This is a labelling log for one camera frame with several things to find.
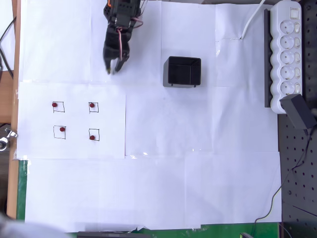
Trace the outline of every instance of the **black pegboard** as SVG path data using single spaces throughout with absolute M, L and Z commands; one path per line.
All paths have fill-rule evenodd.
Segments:
M 317 237 L 317 217 L 292 205 L 283 203 L 283 226 L 293 238 Z
M 284 181 L 290 169 L 296 166 L 305 153 L 309 137 L 303 130 L 295 129 L 287 115 L 278 116 L 278 128 L 281 179 Z M 317 130 L 313 132 L 307 155 L 299 165 L 288 174 L 282 187 L 282 220 L 297 224 L 297 230 L 307 229 L 305 224 L 317 228 Z M 317 232 L 307 233 L 305 236 L 295 233 L 292 236 L 316 238 Z
M 303 97 L 310 109 L 317 108 L 317 0 L 302 0 Z M 278 146 L 284 181 L 303 151 L 308 137 L 296 130 L 287 115 L 278 116 Z M 282 187 L 282 220 L 293 238 L 317 237 L 317 129 L 307 156 L 291 171 Z
M 303 97 L 310 109 L 317 108 L 317 0 L 302 6 Z

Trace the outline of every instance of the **white power strip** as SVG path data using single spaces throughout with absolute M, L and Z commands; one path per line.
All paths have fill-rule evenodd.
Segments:
M 280 99 L 302 94 L 302 10 L 298 2 L 283 0 L 270 10 L 271 41 L 271 108 L 285 114 Z

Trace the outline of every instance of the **green surface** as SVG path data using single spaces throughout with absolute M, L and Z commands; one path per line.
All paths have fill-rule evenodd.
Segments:
M 25 218 L 25 198 L 27 183 L 27 161 L 19 161 L 18 197 L 16 217 Z M 201 229 L 160 230 L 141 229 L 134 233 L 150 234 L 151 238 L 239 238 L 239 234 L 251 233 L 254 224 L 203 225 Z M 279 238 L 278 223 L 257 224 L 255 238 Z

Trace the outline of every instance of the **black square outline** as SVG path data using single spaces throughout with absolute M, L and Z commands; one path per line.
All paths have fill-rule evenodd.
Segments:
M 54 128 L 55 128 L 55 126 L 59 126 L 59 127 L 64 127 L 65 128 L 65 131 L 64 131 L 64 138 L 61 138 L 61 137 L 55 137 L 55 130 L 54 130 Z M 56 139 L 63 139 L 63 140 L 66 140 L 66 127 L 64 126 L 64 125 L 55 125 L 55 126 L 53 126 L 53 134 L 54 134 L 54 138 L 56 138 Z
M 63 108 L 64 108 L 64 111 L 55 111 L 55 109 L 54 109 L 55 107 L 53 107 L 53 113 L 54 113 L 54 112 L 60 112 L 60 113 L 64 113 L 64 112 L 65 112 L 64 102 L 56 102 L 56 101 L 53 101 L 52 104 L 53 104 L 53 103 L 63 103 Z
M 97 104 L 98 111 L 96 111 L 96 112 L 90 111 L 90 104 L 91 104 L 91 103 L 93 103 L 93 102 L 88 102 L 89 114 L 90 114 L 90 113 L 98 113 L 98 112 L 99 112 L 99 105 L 98 105 L 98 103 L 93 103 L 93 104 Z
M 90 128 L 90 129 L 89 129 L 89 138 L 90 138 L 90 130 L 98 130 L 98 138 L 99 138 L 99 140 L 95 140 L 95 141 L 100 141 L 99 129 L 92 129 L 92 128 Z

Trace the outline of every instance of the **black box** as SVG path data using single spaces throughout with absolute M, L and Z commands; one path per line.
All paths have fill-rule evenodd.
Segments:
M 317 124 L 301 94 L 291 94 L 279 101 L 296 129 L 309 129 Z
M 200 85 L 202 61 L 200 58 L 170 56 L 164 63 L 164 87 L 196 87 Z

